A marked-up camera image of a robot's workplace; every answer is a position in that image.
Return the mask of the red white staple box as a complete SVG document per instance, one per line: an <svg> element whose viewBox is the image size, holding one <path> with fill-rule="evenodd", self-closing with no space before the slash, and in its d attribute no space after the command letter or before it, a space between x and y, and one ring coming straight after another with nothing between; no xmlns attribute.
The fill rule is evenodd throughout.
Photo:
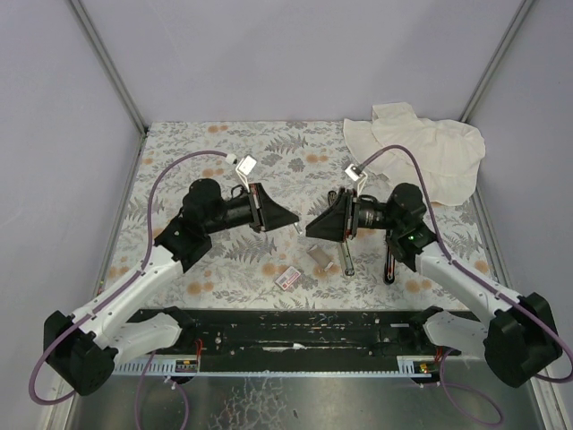
<svg viewBox="0 0 573 430"><path fill-rule="evenodd" d="M282 274L277 277L275 283L283 290L287 290L291 288L300 277L301 272L295 267L289 266Z"/></svg>

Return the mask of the silver stapler magazine rail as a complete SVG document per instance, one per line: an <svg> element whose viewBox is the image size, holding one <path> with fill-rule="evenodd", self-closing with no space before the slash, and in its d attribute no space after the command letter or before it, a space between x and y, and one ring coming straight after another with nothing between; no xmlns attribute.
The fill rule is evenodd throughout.
<svg viewBox="0 0 573 430"><path fill-rule="evenodd" d="M331 190L328 192L328 203L329 205L332 205L334 203L334 201L337 198L337 192L334 190ZM349 251L349 247L347 244L347 241L342 242L342 243L337 243L337 248L338 248L338 256L339 256L339 260L340 260L340 266L341 266L341 270L343 272L343 275L346 278L352 278L355 275L355 267L353 264L353 260Z"/></svg>

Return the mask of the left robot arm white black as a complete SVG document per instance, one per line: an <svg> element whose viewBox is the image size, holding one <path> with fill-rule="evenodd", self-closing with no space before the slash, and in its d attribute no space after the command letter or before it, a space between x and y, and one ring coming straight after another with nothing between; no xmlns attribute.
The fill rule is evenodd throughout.
<svg viewBox="0 0 573 430"><path fill-rule="evenodd" d="M209 252L211 234L241 226L269 232L298 222L298 216L274 202L262 184L239 190L237 196L224 199L217 181L194 181L177 215L155 237L140 269L125 274L72 314L55 311L48 316L45 361L77 394L92 394L117 366L177 343L187 324L175 309L146 322L129 320L161 287Z"/></svg>

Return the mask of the cardboard staple tray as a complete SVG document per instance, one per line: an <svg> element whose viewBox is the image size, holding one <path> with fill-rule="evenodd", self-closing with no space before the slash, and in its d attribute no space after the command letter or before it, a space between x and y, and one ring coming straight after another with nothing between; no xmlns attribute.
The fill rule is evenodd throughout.
<svg viewBox="0 0 573 430"><path fill-rule="evenodd" d="M313 245L310 247L307 250L307 254L323 271L328 271L334 265L332 257L327 254L319 245Z"/></svg>

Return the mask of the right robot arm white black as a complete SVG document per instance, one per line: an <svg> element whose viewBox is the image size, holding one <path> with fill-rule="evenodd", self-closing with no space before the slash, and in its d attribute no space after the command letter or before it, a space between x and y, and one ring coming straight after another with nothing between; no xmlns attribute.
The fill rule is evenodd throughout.
<svg viewBox="0 0 573 430"><path fill-rule="evenodd" d="M436 311L424 322L426 335L485 360L505 384L517 388L571 351L560 339L549 303L532 293L525 297L485 277L458 260L437 228L424 222L426 206L420 188L400 184L386 202L352 189L306 227L306 235L342 243L357 229L379 229L395 260L434 281L475 316L468 322Z"/></svg>

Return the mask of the black stapler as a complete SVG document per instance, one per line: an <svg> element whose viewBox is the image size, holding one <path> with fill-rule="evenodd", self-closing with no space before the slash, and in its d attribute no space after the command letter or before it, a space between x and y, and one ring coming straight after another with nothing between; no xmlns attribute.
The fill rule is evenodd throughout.
<svg viewBox="0 0 573 430"><path fill-rule="evenodd" d="M396 278L396 260L390 249L390 232L387 230L385 233L385 263L384 263L384 274L383 281L386 285L392 285Z"/></svg>

